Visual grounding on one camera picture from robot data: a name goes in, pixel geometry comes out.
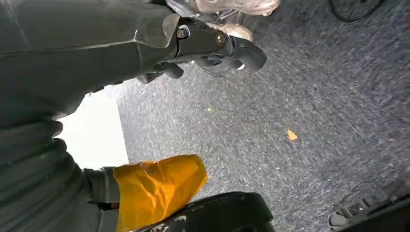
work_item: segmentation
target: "yellow bag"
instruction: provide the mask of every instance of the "yellow bag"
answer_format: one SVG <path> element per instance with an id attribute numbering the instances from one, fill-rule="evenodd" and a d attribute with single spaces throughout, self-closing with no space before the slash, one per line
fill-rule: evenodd
<path id="1" fill-rule="evenodd" d="M 114 177 L 120 191 L 117 232 L 167 218 L 184 207 L 208 178 L 197 155 L 123 165 L 114 169 Z"/>

